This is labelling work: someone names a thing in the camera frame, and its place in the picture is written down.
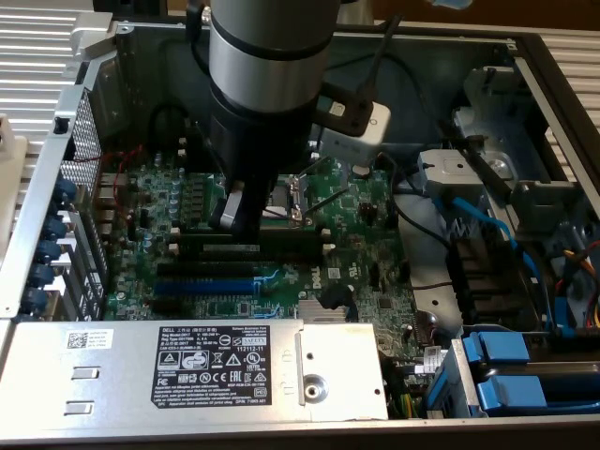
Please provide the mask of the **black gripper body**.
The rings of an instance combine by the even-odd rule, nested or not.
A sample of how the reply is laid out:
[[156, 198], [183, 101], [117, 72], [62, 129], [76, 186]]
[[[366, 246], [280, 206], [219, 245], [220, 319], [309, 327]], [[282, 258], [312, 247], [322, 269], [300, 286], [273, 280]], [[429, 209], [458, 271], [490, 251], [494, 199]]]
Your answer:
[[256, 112], [211, 90], [210, 140], [226, 186], [270, 183], [306, 149], [317, 100], [287, 112]]

